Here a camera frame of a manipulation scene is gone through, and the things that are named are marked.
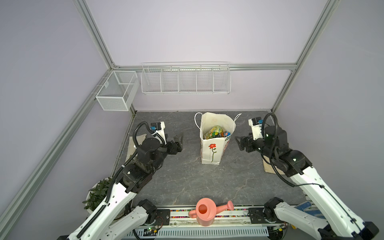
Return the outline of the white vented rail cover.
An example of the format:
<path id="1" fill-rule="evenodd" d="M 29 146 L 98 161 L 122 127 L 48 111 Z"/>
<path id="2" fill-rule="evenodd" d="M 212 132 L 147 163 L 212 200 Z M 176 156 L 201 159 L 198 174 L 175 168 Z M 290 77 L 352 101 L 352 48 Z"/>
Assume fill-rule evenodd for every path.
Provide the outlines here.
<path id="1" fill-rule="evenodd" d="M 149 228 L 136 229 L 142 240 L 165 239 L 219 239 L 236 237 L 268 237 L 267 227 L 198 227 L 162 228 L 158 233 L 150 233 Z"/>

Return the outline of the white blue dotted glove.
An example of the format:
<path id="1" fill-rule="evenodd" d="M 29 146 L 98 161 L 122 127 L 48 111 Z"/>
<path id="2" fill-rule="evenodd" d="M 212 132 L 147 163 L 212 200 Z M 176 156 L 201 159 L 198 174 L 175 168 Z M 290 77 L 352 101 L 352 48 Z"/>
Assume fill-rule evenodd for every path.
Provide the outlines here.
<path id="1" fill-rule="evenodd" d="M 318 209 L 318 207 L 312 201 L 303 202 L 299 205 L 296 205 L 295 208 L 308 215 L 311 215 L 320 219 L 325 219 L 325 216 L 322 214 L 322 212 Z"/>

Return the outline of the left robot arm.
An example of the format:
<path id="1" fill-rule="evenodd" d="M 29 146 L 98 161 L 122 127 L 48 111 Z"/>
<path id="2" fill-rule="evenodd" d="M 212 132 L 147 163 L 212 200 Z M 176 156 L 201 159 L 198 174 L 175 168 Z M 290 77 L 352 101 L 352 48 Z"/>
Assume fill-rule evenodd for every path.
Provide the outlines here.
<path id="1" fill-rule="evenodd" d="M 157 207 L 149 200 L 140 201 L 121 219 L 116 217 L 152 180 L 165 158 L 183 150 L 183 134 L 171 140 L 167 136 L 164 122 L 139 123 L 133 132 L 136 150 L 112 177 L 106 197 L 74 232 L 59 239 L 121 240 L 138 227 L 153 223 Z"/>

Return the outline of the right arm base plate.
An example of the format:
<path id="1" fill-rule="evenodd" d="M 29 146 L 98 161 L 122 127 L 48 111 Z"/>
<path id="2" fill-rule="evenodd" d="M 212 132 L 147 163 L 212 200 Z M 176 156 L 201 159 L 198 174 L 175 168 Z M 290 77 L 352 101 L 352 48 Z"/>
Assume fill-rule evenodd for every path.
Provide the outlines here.
<path id="1" fill-rule="evenodd" d="M 251 220 L 251 224 L 283 224 L 284 222 L 273 219 L 268 220 L 264 213 L 264 208 L 248 208 L 247 216 Z"/>

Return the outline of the small potted plant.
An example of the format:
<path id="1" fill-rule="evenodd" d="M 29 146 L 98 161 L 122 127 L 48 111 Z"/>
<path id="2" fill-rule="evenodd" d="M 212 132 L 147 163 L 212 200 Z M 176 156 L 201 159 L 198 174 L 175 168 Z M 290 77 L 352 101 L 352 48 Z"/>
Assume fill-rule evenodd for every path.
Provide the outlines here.
<path id="1" fill-rule="evenodd" d="M 96 183 L 88 192 L 86 200 L 83 201 L 84 209 L 92 214 L 97 206 L 105 199 L 112 178 L 108 177 Z"/>

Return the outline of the pink watering can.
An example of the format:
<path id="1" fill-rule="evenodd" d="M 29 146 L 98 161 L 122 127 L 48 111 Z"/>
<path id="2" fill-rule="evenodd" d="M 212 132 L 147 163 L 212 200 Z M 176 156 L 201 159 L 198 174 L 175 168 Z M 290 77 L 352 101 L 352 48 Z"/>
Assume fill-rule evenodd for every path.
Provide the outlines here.
<path id="1" fill-rule="evenodd" d="M 191 219 L 196 219 L 199 225 L 208 227 L 214 222 L 217 214 L 227 210 L 233 211 L 234 209 L 232 201 L 228 201 L 225 205 L 217 206 L 213 200 L 203 198 L 197 202 L 194 210 L 189 211 L 188 216 Z"/>

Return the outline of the beige work glove right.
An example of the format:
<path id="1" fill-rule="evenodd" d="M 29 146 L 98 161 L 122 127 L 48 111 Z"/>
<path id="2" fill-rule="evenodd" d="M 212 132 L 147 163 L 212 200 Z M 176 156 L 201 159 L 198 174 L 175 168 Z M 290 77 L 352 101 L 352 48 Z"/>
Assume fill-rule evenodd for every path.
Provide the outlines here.
<path id="1" fill-rule="evenodd" d="M 268 163 L 269 163 L 269 159 L 268 159 L 268 158 L 266 158 L 266 161 L 263 160 L 264 171 L 265 171 L 266 173 L 276 174 L 275 171 L 273 170 L 272 166 L 268 164 Z M 281 171 L 281 170 L 279 170 L 279 169 L 277 169 L 277 171 L 278 171 L 278 173 L 279 173 L 280 175 L 285 175 L 285 173 L 284 173 L 283 171 Z"/>

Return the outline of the green Fox's candy bag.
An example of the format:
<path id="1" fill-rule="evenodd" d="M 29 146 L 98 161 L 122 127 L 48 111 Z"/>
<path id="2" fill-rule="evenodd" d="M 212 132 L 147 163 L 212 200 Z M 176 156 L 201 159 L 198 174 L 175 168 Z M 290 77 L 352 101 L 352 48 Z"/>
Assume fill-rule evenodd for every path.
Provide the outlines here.
<path id="1" fill-rule="evenodd" d="M 222 138 L 224 136 L 224 130 L 221 126 L 214 126 L 203 135 L 204 140 L 210 140 L 214 138 Z"/>

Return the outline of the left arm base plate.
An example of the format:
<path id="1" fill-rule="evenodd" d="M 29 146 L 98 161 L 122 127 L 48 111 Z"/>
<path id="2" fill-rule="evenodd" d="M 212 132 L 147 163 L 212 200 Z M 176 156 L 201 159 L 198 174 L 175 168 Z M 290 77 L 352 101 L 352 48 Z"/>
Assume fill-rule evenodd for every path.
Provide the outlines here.
<path id="1" fill-rule="evenodd" d="M 168 226 L 171 220 L 170 209 L 157 209 L 156 211 L 149 214 L 146 221 L 146 225 L 152 226 Z"/>

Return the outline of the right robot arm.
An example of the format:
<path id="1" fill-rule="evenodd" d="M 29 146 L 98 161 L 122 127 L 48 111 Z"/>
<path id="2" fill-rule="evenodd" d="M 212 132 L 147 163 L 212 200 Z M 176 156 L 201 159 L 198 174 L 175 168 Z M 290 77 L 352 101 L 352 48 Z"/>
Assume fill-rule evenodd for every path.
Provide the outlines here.
<path id="1" fill-rule="evenodd" d="M 240 151 L 259 152 L 263 161 L 291 188 L 300 188 L 323 215 L 313 216 L 274 197 L 264 204 L 269 223 L 282 221 L 316 240 L 372 240 L 380 232 L 373 223 L 355 214 L 320 177 L 312 162 L 289 147 L 287 132 L 274 113 L 249 120 L 252 132 L 236 137 Z"/>

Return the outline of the white mesh box basket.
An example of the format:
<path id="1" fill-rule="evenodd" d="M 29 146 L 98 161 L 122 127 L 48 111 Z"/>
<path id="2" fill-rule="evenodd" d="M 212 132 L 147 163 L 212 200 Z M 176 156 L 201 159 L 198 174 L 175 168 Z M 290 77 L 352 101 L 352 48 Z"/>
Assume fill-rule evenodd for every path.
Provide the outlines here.
<path id="1" fill-rule="evenodd" d="M 137 72 L 111 71 L 96 94 L 96 99 L 104 111 L 127 112 L 139 86 Z"/>

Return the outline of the white paper gift bag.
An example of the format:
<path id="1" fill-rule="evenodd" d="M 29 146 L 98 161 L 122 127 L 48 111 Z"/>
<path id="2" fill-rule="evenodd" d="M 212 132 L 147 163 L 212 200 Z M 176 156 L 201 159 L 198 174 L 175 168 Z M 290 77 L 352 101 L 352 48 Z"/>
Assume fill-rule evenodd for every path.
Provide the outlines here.
<path id="1" fill-rule="evenodd" d="M 199 129 L 201 141 L 201 163 L 205 165 L 219 165 L 223 154 L 229 145 L 232 134 L 236 129 L 236 120 L 241 114 L 236 115 L 234 119 L 225 114 L 215 113 L 196 113 L 194 121 Z M 214 126 L 221 126 L 224 131 L 231 133 L 229 137 L 214 138 L 204 140 L 203 135 Z"/>

